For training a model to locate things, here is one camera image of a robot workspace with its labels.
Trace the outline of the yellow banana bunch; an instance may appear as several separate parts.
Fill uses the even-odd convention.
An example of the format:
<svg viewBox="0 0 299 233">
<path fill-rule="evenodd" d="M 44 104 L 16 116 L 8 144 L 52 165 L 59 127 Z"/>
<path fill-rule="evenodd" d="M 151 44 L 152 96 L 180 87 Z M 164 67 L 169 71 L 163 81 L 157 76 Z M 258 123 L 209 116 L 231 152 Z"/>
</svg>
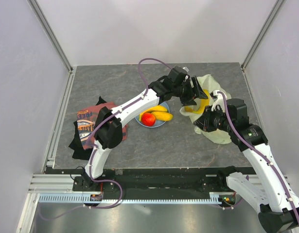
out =
<svg viewBox="0 0 299 233">
<path fill-rule="evenodd" d="M 205 94 L 207 95 L 207 99 L 201 99 L 200 100 L 200 106 L 197 110 L 194 110 L 193 108 L 189 107 L 189 106 L 185 106 L 184 110 L 185 112 L 188 113 L 193 113 L 193 114 L 202 114 L 205 110 L 205 107 L 209 105 L 210 103 L 210 94 L 208 92 L 207 89 L 204 90 Z"/>
</svg>

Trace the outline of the single yellow banana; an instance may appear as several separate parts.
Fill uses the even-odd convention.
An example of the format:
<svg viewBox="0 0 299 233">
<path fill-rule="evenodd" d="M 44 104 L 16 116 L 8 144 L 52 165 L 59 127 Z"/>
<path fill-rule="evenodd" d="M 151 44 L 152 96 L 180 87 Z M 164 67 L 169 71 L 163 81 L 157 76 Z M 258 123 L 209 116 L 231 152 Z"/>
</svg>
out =
<svg viewBox="0 0 299 233">
<path fill-rule="evenodd" d="M 161 105 L 157 105 L 155 107 L 149 108 L 149 109 L 143 111 L 139 115 L 139 121 L 141 121 L 141 117 L 143 116 L 143 114 L 145 114 L 145 113 L 151 113 L 151 112 L 154 112 L 154 111 L 168 112 L 168 109 L 166 107 L 164 107 L 164 106 L 161 106 Z"/>
</svg>

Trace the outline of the yellow mango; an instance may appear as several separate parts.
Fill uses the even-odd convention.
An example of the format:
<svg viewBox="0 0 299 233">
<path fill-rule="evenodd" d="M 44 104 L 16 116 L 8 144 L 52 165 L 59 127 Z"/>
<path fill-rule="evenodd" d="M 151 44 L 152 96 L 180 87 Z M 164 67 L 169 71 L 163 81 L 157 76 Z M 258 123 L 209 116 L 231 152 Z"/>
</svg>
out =
<svg viewBox="0 0 299 233">
<path fill-rule="evenodd" d="M 160 121 L 170 121 L 173 119 L 173 115 L 168 112 L 153 111 L 151 114 L 155 116 L 156 120 Z"/>
</svg>

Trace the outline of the red apple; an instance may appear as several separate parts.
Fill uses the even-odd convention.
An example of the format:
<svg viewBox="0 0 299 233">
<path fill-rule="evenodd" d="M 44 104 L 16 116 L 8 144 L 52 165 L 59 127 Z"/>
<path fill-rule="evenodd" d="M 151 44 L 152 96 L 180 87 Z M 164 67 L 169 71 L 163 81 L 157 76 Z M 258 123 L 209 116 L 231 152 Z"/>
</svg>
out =
<svg viewBox="0 0 299 233">
<path fill-rule="evenodd" d="M 151 113 L 145 113 L 143 114 L 143 116 L 141 117 L 141 122 L 143 125 L 148 126 L 148 127 L 152 127 L 154 126 L 155 122 L 156 122 L 156 118 L 153 114 Z"/>
</svg>

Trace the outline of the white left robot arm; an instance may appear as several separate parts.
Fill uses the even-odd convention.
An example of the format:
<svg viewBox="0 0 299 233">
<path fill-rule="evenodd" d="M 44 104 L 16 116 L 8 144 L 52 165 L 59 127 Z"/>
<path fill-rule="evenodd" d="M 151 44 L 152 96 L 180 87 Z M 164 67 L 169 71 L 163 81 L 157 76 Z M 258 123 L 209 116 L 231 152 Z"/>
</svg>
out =
<svg viewBox="0 0 299 233">
<path fill-rule="evenodd" d="M 111 150 L 123 139 L 123 127 L 145 110 L 155 107 L 172 97 L 178 97 L 183 106 L 196 105 L 195 99 L 208 99 L 197 78 L 189 76 L 181 67 L 174 67 L 168 75 L 151 82 L 133 99 L 115 108 L 103 107 L 98 114 L 96 126 L 89 135 L 88 143 L 93 146 L 89 162 L 85 167 L 88 174 L 84 186 L 95 191 L 100 187 L 100 176 Z"/>
</svg>

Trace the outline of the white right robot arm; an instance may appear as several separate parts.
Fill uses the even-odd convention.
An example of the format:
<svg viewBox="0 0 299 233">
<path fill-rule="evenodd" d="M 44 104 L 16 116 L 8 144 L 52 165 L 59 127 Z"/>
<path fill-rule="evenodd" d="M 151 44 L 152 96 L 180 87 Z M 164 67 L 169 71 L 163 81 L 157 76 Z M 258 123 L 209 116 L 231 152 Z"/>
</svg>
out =
<svg viewBox="0 0 299 233">
<path fill-rule="evenodd" d="M 193 123 L 204 132 L 217 130 L 228 133 L 252 165 L 263 190 L 247 180 L 235 167 L 220 171 L 216 179 L 222 191 L 232 189 L 258 214 L 267 233 L 280 233 L 299 228 L 299 197 L 293 192 L 275 162 L 268 140 L 258 125 L 251 124 L 247 106 L 241 99 L 219 99 L 209 104 L 202 100 L 201 116 Z"/>
</svg>

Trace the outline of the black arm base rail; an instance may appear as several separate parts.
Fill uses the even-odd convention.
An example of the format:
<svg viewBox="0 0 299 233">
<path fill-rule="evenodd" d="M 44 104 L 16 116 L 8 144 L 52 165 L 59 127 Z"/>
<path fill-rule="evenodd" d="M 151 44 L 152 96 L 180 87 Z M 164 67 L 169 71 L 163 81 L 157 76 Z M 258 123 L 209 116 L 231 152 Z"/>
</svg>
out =
<svg viewBox="0 0 299 233">
<path fill-rule="evenodd" d="M 84 171 L 74 178 L 73 191 L 106 191 L 114 192 L 119 188 L 155 189 L 175 188 L 200 192 L 230 191 L 226 178 L 234 172 L 246 173 L 246 168 L 208 167 L 208 168 L 131 168 L 104 169 L 97 180 L 92 181 Z"/>
</svg>

